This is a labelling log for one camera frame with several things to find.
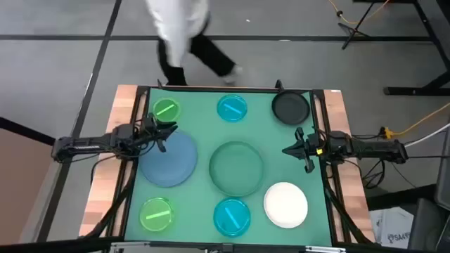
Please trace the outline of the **large green plastic plate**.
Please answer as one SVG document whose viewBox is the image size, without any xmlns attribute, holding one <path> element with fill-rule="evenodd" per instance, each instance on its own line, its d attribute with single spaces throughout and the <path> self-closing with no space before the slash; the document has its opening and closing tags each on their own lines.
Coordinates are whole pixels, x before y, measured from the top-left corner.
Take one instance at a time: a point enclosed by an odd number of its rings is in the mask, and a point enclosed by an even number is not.
<svg viewBox="0 0 450 253">
<path fill-rule="evenodd" d="M 225 195 L 245 197 L 261 186 L 264 162 L 258 149 L 243 141 L 229 141 L 211 155 L 209 174 L 213 184 Z"/>
</svg>

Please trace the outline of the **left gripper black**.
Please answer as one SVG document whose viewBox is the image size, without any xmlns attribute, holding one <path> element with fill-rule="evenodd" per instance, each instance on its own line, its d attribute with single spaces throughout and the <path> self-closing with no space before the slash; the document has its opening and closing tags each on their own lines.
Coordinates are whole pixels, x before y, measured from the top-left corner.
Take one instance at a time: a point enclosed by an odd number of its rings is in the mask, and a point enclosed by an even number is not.
<svg viewBox="0 0 450 253">
<path fill-rule="evenodd" d="M 134 134 L 133 146 L 141 147 L 153 141 L 158 149 L 165 153 L 166 147 L 163 142 L 177 129 L 176 122 L 161 122 L 152 112 L 149 112 L 140 120 L 140 123 L 137 133 Z"/>
</svg>

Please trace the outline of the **brown partition panel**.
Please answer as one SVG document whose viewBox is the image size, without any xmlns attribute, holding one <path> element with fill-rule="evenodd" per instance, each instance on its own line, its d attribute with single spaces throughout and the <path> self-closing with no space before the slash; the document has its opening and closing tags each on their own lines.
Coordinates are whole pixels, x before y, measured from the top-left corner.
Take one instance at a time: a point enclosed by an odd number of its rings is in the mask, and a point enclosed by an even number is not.
<svg viewBox="0 0 450 253">
<path fill-rule="evenodd" d="M 0 117 L 0 245 L 36 238 L 55 138 Z"/>
</svg>

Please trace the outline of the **small clear green plate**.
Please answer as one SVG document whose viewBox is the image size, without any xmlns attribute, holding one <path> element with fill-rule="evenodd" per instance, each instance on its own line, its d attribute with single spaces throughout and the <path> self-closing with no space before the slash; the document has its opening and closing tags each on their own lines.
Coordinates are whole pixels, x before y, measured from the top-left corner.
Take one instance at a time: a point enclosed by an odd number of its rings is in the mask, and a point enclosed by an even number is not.
<svg viewBox="0 0 450 253">
<path fill-rule="evenodd" d="M 151 232 L 166 229 L 174 220 L 174 210 L 169 201 L 162 197 L 147 200 L 139 212 L 141 225 Z"/>
<path fill-rule="evenodd" d="M 152 113 L 161 122 L 175 122 L 181 113 L 181 106 L 173 98 L 158 99 Z"/>
</svg>

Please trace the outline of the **white printed bag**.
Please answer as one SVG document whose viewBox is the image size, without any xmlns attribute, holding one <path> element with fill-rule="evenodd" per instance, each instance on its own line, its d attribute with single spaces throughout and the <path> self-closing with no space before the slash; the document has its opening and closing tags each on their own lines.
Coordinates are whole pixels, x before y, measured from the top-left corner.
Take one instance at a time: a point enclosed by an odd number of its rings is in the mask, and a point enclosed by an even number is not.
<svg viewBox="0 0 450 253">
<path fill-rule="evenodd" d="M 375 241 L 384 247 L 406 249 L 414 215 L 401 207 L 370 211 Z"/>
</svg>

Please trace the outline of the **person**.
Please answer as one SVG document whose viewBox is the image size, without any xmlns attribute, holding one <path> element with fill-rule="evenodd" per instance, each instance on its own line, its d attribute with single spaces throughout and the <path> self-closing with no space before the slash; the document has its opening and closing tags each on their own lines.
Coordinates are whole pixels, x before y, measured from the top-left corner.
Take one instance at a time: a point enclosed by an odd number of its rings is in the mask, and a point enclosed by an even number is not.
<svg viewBox="0 0 450 253">
<path fill-rule="evenodd" d="M 157 30 L 157 55 L 167 83 L 187 85 L 182 63 L 193 54 L 227 85 L 233 85 L 242 68 L 232 61 L 205 30 L 210 21 L 210 0 L 145 0 Z"/>
</svg>

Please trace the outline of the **large blue plastic plate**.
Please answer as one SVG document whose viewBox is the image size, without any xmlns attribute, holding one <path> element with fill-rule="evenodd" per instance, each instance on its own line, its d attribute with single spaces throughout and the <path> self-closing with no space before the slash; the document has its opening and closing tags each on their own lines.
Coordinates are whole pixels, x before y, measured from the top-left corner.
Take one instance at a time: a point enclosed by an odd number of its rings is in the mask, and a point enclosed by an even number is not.
<svg viewBox="0 0 450 253">
<path fill-rule="evenodd" d="M 195 170 L 198 158 L 193 138 L 174 132 L 164 143 L 165 152 L 153 148 L 139 159 L 139 170 L 150 183 L 160 187 L 182 184 Z"/>
</svg>

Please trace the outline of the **small clear cyan plate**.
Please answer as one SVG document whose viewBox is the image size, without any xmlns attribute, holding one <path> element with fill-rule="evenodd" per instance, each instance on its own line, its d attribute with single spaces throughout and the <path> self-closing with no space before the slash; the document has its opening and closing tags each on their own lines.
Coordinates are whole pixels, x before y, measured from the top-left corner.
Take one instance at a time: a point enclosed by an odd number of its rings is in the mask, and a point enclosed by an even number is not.
<svg viewBox="0 0 450 253">
<path fill-rule="evenodd" d="M 239 122 L 247 114 L 248 105 L 244 98 L 238 95 L 225 95 L 217 103 L 218 115 L 227 122 Z"/>
<path fill-rule="evenodd" d="M 214 208 L 213 222 L 222 235 L 230 238 L 239 237 L 250 227 L 250 209 L 242 200 L 224 199 Z"/>
</svg>

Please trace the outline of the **black plastic plate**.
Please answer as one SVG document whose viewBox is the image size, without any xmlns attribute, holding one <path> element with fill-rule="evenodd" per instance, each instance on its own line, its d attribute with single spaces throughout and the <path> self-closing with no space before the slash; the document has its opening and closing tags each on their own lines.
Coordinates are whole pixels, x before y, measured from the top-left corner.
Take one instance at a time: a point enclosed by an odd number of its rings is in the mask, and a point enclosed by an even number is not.
<svg viewBox="0 0 450 253">
<path fill-rule="evenodd" d="M 282 91 L 275 95 L 271 109 L 279 121 L 288 125 L 301 124 L 310 114 L 307 99 L 294 91 Z"/>
</svg>

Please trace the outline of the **green table mat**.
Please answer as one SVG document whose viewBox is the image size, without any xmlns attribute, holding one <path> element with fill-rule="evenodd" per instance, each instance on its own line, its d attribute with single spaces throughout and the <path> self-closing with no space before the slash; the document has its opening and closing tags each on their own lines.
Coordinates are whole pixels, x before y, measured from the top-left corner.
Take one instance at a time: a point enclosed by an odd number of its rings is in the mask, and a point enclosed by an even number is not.
<svg viewBox="0 0 450 253">
<path fill-rule="evenodd" d="M 197 166 L 181 185 L 163 188 L 149 182 L 142 173 L 143 169 L 153 165 L 150 156 L 140 157 L 125 231 L 126 240 L 329 246 L 330 226 L 319 160 L 312 158 L 315 169 L 308 174 L 304 170 L 304 161 L 282 152 L 295 143 L 295 127 L 282 124 L 273 116 L 271 102 L 274 95 L 242 93 L 241 97 L 247 103 L 247 114 L 236 123 L 226 122 L 217 114 L 217 103 L 221 97 L 223 94 L 219 92 L 151 89 L 150 103 L 160 98 L 172 98 L 181 106 L 177 124 L 179 131 L 195 140 Z M 213 184 L 208 172 L 211 154 L 227 141 L 244 141 L 255 147 L 266 169 L 259 190 L 242 199 L 250 209 L 251 223 L 248 230 L 236 238 L 222 235 L 214 226 L 214 208 L 226 196 Z M 307 216 L 296 228 L 280 228 L 265 214 L 264 195 L 278 182 L 295 184 L 306 196 Z M 173 222 L 160 232 L 146 230 L 139 218 L 142 205 L 152 197 L 167 199 L 174 210 Z"/>
</svg>

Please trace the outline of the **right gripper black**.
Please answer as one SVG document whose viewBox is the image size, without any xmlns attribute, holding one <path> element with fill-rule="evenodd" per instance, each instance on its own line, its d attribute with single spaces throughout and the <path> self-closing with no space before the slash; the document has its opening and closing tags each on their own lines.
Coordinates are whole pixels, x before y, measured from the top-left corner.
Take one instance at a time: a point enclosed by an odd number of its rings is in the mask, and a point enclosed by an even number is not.
<svg viewBox="0 0 450 253">
<path fill-rule="evenodd" d="M 313 172 L 315 165 L 311 160 L 311 156 L 318 156 L 318 149 L 321 149 L 321 136 L 318 133 L 309 134 L 307 139 L 304 139 L 304 132 L 302 127 L 296 129 L 296 139 L 298 142 L 284 148 L 282 152 L 299 160 L 304 160 L 304 170 L 307 174 Z"/>
</svg>

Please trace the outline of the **dark grey chair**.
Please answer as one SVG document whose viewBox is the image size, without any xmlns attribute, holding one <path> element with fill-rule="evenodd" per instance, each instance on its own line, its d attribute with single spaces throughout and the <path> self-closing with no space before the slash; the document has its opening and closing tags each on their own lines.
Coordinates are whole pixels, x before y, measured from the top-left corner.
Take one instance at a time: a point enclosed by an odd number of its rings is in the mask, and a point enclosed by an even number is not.
<svg viewBox="0 0 450 253">
<path fill-rule="evenodd" d="M 408 249 L 450 253 L 450 130 L 443 155 L 432 198 L 417 202 Z"/>
</svg>

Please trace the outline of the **black tripod stand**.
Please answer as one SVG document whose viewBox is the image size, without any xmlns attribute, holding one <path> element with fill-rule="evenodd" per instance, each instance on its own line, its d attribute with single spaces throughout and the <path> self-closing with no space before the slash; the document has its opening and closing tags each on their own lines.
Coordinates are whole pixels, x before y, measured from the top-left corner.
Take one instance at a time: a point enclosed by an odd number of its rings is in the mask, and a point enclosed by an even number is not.
<svg viewBox="0 0 450 253">
<path fill-rule="evenodd" d="M 374 2 L 371 3 L 371 5 L 367 8 L 366 12 L 363 14 L 361 19 L 355 24 L 354 27 L 351 26 L 350 22 L 346 22 L 346 24 L 343 24 L 341 22 L 338 23 L 338 26 L 340 28 L 342 28 L 344 31 L 347 31 L 347 33 L 348 33 L 348 37 L 341 47 L 342 50 L 345 50 L 348 47 L 348 45 L 350 44 L 351 40 L 353 40 L 354 38 L 362 37 L 363 39 L 367 39 L 367 38 L 371 37 L 370 35 L 368 35 L 364 32 L 361 32 L 359 30 L 359 28 L 362 25 L 363 21 L 365 21 L 367 19 L 368 14 L 371 12 L 371 9 L 374 6 L 374 4 L 375 4 Z"/>
</svg>

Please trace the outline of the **black desk frame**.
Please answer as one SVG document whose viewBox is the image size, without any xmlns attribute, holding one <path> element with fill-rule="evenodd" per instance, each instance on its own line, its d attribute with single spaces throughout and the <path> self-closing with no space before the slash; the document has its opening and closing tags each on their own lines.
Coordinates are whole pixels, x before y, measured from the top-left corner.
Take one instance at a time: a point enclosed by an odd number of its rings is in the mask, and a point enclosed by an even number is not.
<svg viewBox="0 0 450 253">
<path fill-rule="evenodd" d="M 420 87 L 396 87 L 386 86 L 383 88 L 383 93 L 387 96 L 450 96 L 450 88 L 444 88 L 445 85 L 450 84 L 450 58 L 445 54 L 444 47 L 441 41 L 438 39 L 435 31 L 432 28 L 432 24 L 422 9 L 418 0 L 389 0 L 388 4 L 412 4 L 423 24 L 426 37 L 372 37 L 372 36 L 356 36 L 354 32 L 351 32 L 348 40 L 345 42 L 345 46 L 351 41 L 407 41 L 407 42 L 431 42 L 437 49 L 442 62 L 446 70 L 430 81 L 428 84 Z"/>
</svg>

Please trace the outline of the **white plastic plate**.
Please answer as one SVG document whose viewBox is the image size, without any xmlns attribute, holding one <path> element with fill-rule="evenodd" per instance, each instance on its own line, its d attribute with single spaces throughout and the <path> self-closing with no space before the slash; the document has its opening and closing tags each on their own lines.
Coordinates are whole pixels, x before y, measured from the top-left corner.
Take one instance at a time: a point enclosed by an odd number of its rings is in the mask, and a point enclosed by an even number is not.
<svg viewBox="0 0 450 253">
<path fill-rule="evenodd" d="M 264 211 L 268 219 L 281 228 L 296 228 L 308 214 L 308 202 L 303 191 L 288 182 L 275 183 L 264 195 Z"/>
</svg>

